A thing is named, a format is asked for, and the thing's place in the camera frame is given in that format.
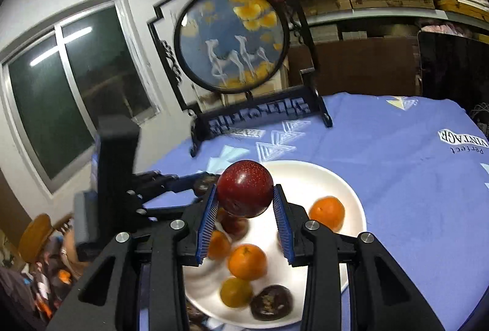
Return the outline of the person's left hand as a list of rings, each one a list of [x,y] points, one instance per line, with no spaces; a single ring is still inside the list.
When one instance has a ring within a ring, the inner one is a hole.
[[[90,264],[87,261],[81,261],[78,257],[75,246],[75,232],[73,229],[69,229],[64,234],[61,251],[63,252],[65,264],[73,271],[82,273]]]

